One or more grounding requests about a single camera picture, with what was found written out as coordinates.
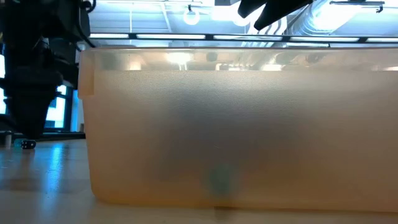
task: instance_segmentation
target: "black machine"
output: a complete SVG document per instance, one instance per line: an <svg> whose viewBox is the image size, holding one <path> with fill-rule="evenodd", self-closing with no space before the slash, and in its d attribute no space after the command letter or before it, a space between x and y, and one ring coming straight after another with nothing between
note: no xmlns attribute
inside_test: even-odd
<svg viewBox="0 0 398 224"><path fill-rule="evenodd" d="M313 1L316 0L242 0L238 13L247 17L266 4L254 25L261 30ZM95 47L87 38L88 13L95 7L96 0L0 0L0 49L6 69L0 87L11 114L11 119L2 118L0 122L6 122L29 139L40 137L57 87L68 82L77 88L75 58L70 60L63 54L74 54L79 50L76 43L82 40Z"/></svg>

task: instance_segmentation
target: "translucent plastic bin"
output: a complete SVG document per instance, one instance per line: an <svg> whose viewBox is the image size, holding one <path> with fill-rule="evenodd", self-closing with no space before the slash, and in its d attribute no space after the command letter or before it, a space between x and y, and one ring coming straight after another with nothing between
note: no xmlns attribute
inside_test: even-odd
<svg viewBox="0 0 398 224"><path fill-rule="evenodd" d="M397 49L90 49L91 187L145 206L398 212Z"/></svg>

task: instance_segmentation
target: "plastic container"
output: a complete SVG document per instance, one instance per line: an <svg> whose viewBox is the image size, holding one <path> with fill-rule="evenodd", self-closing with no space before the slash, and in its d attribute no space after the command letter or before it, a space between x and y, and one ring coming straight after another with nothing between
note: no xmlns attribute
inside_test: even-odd
<svg viewBox="0 0 398 224"><path fill-rule="evenodd" d="M397 49L90 49L91 187L145 206L398 212Z"/></svg>

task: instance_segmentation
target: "wooden table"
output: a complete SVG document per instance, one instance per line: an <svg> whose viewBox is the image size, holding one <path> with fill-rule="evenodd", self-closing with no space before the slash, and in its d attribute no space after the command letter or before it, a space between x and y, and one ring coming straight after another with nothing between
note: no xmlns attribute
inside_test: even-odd
<svg viewBox="0 0 398 224"><path fill-rule="evenodd" d="M90 190L84 140L0 149L0 223L398 223L398 214L110 205Z"/></svg>

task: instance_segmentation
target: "ceiling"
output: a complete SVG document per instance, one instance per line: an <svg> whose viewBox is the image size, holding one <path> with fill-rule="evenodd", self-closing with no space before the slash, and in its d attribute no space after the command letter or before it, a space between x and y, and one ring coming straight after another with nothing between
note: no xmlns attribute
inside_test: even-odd
<svg viewBox="0 0 398 224"><path fill-rule="evenodd" d="M348 21L334 30L330 35L388 35L398 36L398 0L389 4L384 10L376 14L375 8L361 9ZM237 26L239 16L234 11L225 11L226 6L215 6L215 0L192 2L192 9L198 15L187 13L188 3L184 0L173 1L129 1L129 0L97 0L97 7L90 13L92 33L179 33L179 34L257 34L251 25ZM300 11L284 18L289 24ZM283 23L279 21L275 27L266 27L261 34L282 34L285 31ZM156 47L188 47L188 46L241 46L242 42L184 42L148 41L148 40L97 40L100 45L136 45Z"/></svg>

